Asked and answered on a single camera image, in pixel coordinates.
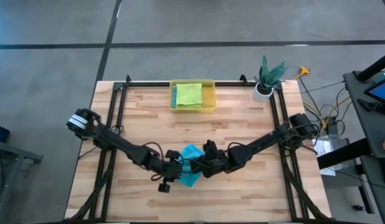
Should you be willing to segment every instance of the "potted plant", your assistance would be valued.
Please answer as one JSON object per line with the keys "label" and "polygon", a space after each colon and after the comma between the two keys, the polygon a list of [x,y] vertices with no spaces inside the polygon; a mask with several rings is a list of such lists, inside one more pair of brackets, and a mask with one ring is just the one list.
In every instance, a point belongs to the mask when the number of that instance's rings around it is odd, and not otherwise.
{"label": "potted plant", "polygon": [[254,89],[254,99],[258,102],[266,101],[274,92],[274,88],[277,88],[280,84],[280,78],[287,71],[287,67],[284,67],[282,62],[280,65],[277,65],[271,71],[267,68],[267,58],[263,56],[262,66],[259,70],[259,80],[255,77],[257,82]]}

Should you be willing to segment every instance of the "wooden table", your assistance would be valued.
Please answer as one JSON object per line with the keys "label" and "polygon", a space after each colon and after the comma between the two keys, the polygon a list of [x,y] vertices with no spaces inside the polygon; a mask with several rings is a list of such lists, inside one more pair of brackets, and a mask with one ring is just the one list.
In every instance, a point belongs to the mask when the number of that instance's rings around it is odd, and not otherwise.
{"label": "wooden table", "polygon": [[[92,109],[103,121],[107,119],[112,86],[113,82],[98,82],[95,89]],[[283,89],[288,115],[304,113],[298,83],[287,81]],[[168,87],[129,87],[122,122],[125,131],[121,136],[134,144],[155,141],[164,151],[181,151],[187,144],[202,149],[207,139],[215,141],[219,149],[226,149],[232,141],[247,144],[274,130],[270,102],[254,101],[251,91],[249,87],[216,87],[217,108],[213,114],[173,114],[168,108]],[[92,142],[86,141],[80,153],[92,147]],[[99,155],[100,150],[96,150],[78,162],[65,217],[76,213],[93,190]],[[330,216],[315,154],[301,148],[297,157],[304,189],[320,210]],[[171,183],[169,194],[157,191],[159,182],[150,180],[153,174],[118,152],[107,221],[290,221],[277,146],[255,155],[243,169],[231,174],[201,177],[192,188]],[[295,191],[294,198],[300,214]],[[100,212],[99,199],[96,216]]]}

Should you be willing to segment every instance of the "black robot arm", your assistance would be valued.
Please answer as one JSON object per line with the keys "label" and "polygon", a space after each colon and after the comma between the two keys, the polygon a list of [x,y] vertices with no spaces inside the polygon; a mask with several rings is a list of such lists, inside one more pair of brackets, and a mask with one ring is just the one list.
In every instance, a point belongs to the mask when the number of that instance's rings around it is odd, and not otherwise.
{"label": "black robot arm", "polygon": [[[180,153],[168,150],[164,160],[163,155],[148,147],[137,146],[120,137],[117,133],[104,126],[100,116],[88,109],[78,109],[69,119],[67,126],[81,139],[93,138],[94,145],[102,149],[117,148],[124,152],[134,164],[146,170],[152,170],[162,175],[163,184],[159,185],[160,192],[169,192],[166,182],[179,179],[183,173],[183,165],[177,159]],[[203,149],[204,156],[189,160],[192,173],[202,172],[204,177],[211,177],[220,172],[230,173],[245,166],[252,156],[276,144],[285,144],[290,149],[297,149],[303,140],[314,138],[318,134],[315,125],[311,124],[306,115],[296,114],[289,118],[276,130],[243,145],[233,142],[227,150],[217,149],[215,142],[208,140]]]}
{"label": "black robot arm", "polygon": [[237,142],[229,144],[227,150],[219,150],[216,144],[208,140],[203,146],[205,155],[200,156],[191,163],[193,173],[201,172],[209,178],[220,172],[230,173],[243,168],[252,156],[277,143],[285,144],[294,150],[301,146],[302,141],[312,139],[318,134],[314,124],[311,124],[305,114],[296,114],[289,117],[283,125],[274,131],[243,145]]}
{"label": "black robot arm", "polygon": [[164,183],[159,185],[160,192],[169,192],[166,182],[180,178],[182,165],[176,160],[179,152],[168,150],[169,161],[160,158],[160,154],[148,146],[134,145],[108,129],[100,121],[100,116],[88,109],[78,109],[67,122],[68,128],[80,139],[93,138],[94,145],[101,149],[117,148],[124,152],[134,164],[146,170],[162,175]]}

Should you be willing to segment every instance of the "gray floor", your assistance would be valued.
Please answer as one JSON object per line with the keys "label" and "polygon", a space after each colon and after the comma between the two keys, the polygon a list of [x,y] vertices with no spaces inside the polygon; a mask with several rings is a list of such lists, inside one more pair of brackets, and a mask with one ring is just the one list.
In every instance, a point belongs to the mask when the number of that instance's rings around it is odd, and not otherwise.
{"label": "gray floor", "polygon": [[[115,0],[0,0],[0,44],[104,43],[114,5]],[[381,0],[123,0],[113,42],[383,39]],[[10,144],[44,154],[40,167],[19,178],[8,223],[63,218],[80,147],[65,123],[77,108],[89,106],[102,53],[0,50],[0,125],[12,131]],[[270,66],[286,61],[285,79],[295,77],[299,66],[308,67],[311,74],[303,80],[313,89],[340,82],[345,72],[364,69],[384,54],[385,45],[111,49],[103,79],[252,78],[266,55]],[[342,87],[312,95],[321,106],[332,103]],[[353,107],[344,121],[344,137],[363,137]],[[351,209],[362,204],[357,188],[326,186],[333,217],[381,222],[379,215]]]}

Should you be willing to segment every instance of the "monitor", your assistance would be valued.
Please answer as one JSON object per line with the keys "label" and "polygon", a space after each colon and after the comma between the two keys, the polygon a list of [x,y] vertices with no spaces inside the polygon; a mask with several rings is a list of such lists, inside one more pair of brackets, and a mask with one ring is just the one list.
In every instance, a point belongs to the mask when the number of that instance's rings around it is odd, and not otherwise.
{"label": "monitor", "polygon": [[364,94],[385,104],[385,79],[368,88]]}

